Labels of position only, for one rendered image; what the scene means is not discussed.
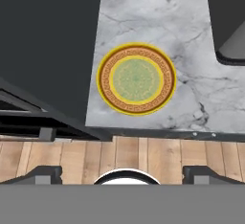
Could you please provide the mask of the dark cupboard front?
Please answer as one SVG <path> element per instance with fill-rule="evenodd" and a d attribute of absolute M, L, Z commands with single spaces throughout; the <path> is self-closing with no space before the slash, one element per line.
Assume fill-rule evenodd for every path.
<path fill-rule="evenodd" d="M 113 136 L 245 143 L 245 133 L 236 134 L 201 131 L 178 131 L 173 129 L 136 129 L 109 127 L 93 127 L 93 130 L 97 132 L 108 132 Z"/>

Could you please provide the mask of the white round black-rimmed object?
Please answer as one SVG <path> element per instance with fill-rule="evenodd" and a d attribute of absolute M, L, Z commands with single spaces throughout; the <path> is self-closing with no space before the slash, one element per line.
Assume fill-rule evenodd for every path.
<path fill-rule="evenodd" d="M 150 174 L 135 168 L 116 168 L 101 175 L 95 185 L 159 185 Z"/>

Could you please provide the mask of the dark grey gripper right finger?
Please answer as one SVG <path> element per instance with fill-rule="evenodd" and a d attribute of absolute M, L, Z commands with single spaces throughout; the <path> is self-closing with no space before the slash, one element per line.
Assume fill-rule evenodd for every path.
<path fill-rule="evenodd" d="M 224 185 L 241 184 L 244 182 L 222 176 L 207 166 L 184 166 L 182 184 L 186 185 Z"/>

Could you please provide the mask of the yellow brown patterned plate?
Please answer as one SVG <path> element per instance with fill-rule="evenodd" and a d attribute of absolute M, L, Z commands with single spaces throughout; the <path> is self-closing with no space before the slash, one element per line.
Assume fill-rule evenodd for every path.
<path fill-rule="evenodd" d="M 176 70 L 161 49 L 142 42 L 119 45 L 101 60 L 96 84 L 114 110 L 143 116 L 163 108 L 176 89 Z"/>

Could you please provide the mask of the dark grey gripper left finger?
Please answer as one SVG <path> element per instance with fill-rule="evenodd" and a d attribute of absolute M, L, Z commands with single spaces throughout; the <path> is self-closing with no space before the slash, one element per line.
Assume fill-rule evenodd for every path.
<path fill-rule="evenodd" d="M 25 175 L 2 182 L 3 185 L 61 185 L 61 166 L 37 166 Z"/>

